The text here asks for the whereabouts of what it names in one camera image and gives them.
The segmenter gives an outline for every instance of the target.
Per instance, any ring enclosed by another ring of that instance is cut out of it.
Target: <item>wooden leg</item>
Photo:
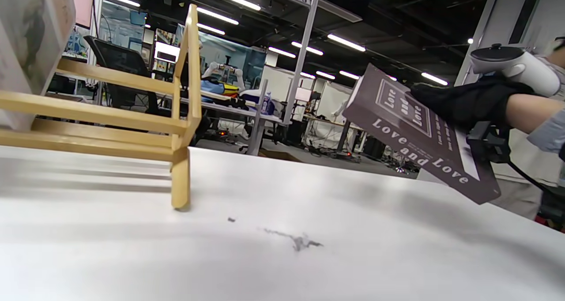
[[[190,152],[188,148],[173,153],[171,166],[172,205],[178,211],[190,209]]]

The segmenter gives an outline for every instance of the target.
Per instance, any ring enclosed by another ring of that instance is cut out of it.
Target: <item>box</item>
[[[74,24],[73,0],[0,0],[0,90],[45,94]],[[0,110],[0,126],[26,131],[34,116]]]
[[[357,81],[343,116],[475,203],[500,196],[490,162],[473,155],[466,134],[375,66]]]
[[[291,156],[287,152],[281,152],[281,151],[271,151],[271,150],[261,149],[259,151],[259,156],[262,158],[276,158],[277,160],[303,163],[298,158]]]

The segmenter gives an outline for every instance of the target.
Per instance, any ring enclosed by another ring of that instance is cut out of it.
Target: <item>ceiling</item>
[[[207,15],[200,23],[226,32],[225,39],[246,46],[273,46],[298,54],[290,45],[301,42],[308,15],[306,7],[288,0],[247,0],[261,6],[254,11],[226,0],[135,0],[149,13],[152,28],[176,31],[183,23],[188,4],[240,22],[231,25]],[[309,46],[323,56],[308,53],[304,72],[323,71],[336,75],[336,82],[347,86],[353,80],[339,75],[340,70],[361,75],[368,63],[402,82],[429,81],[427,72],[454,82],[467,52],[486,0],[326,0],[361,18],[351,22],[318,8]],[[328,40],[335,34],[367,48],[365,52]],[[295,69],[296,59],[280,56],[277,66]]]

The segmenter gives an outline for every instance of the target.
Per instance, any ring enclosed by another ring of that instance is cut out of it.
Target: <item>white vr controller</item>
[[[494,44],[471,52],[475,74],[500,71],[514,82],[526,84],[535,93],[551,97],[561,88],[559,76],[538,58],[517,47]]]

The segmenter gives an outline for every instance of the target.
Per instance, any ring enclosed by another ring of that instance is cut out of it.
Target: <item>dark brown book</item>
[[[375,66],[369,64],[357,81],[343,115],[473,202],[500,196],[490,162],[473,156],[466,134],[448,126]]]

